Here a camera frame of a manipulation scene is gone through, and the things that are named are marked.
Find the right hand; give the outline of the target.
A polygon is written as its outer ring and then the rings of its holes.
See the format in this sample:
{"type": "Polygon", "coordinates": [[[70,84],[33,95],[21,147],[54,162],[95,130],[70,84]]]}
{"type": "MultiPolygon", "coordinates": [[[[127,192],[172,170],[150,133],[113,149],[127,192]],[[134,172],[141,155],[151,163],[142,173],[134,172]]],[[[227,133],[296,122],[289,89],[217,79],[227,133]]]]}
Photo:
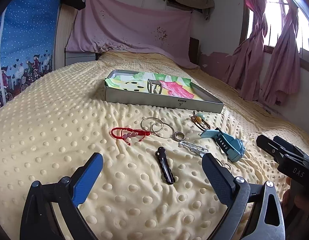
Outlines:
{"type": "Polygon", "coordinates": [[[292,179],[286,177],[286,183],[290,186],[290,188],[284,193],[282,200],[282,211],[284,217],[286,217],[290,211],[290,203],[293,201],[295,206],[301,209],[306,215],[306,220],[309,220],[309,196],[305,193],[299,193],[294,197],[291,194],[291,181],[292,179]]]}

